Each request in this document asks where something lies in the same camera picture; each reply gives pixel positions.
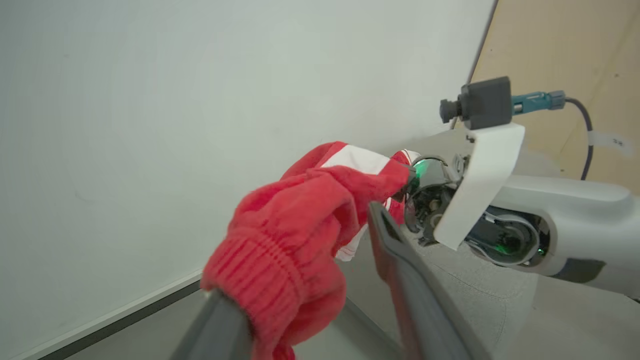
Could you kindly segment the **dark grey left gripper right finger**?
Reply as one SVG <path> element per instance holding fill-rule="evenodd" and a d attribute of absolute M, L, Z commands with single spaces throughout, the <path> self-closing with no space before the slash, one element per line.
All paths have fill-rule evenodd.
<path fill-rule="evenodd" d="M 489 360 L 491 355 L 387 209 L 368 205 L 375 268 L 390 289 L 407 360 Z"/>

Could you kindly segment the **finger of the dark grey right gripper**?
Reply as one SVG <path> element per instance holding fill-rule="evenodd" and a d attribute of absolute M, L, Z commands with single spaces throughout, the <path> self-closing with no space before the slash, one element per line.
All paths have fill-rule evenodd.
<path fill-rule="evenodd" d="M 402 203 L 406 200 L 407 196 L 410 196 L 411 193 L 415 190 L 416 186 L 418 186 L 418 175 L 416 173 L 416 169 L 413 166 L 406 166 L 407 168 L 407 178 L 404 185 L 391 196 L 391 199 L 398 203 Z"/>

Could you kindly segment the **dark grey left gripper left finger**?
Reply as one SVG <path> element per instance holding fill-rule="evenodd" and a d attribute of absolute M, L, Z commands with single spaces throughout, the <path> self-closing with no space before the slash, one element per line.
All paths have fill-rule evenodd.
<path fill-rule="evenodd" d="M 201 311 L 171 360 L 251 360 L 253 335 L 240 306 L 219 289 L 208 292 Z"/>

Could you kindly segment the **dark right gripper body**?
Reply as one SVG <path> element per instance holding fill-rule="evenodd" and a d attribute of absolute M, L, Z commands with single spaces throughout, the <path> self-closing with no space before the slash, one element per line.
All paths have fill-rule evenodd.
<path fill-rule="evenodd" d="M 440 156 L 421 155 L 411 162 L 414 177 L 404 195 L 404 225 L 421 248 L 435 245 L 435 228 L 460 186 L 469 155 L 455 155 L 451 162 Z"/>

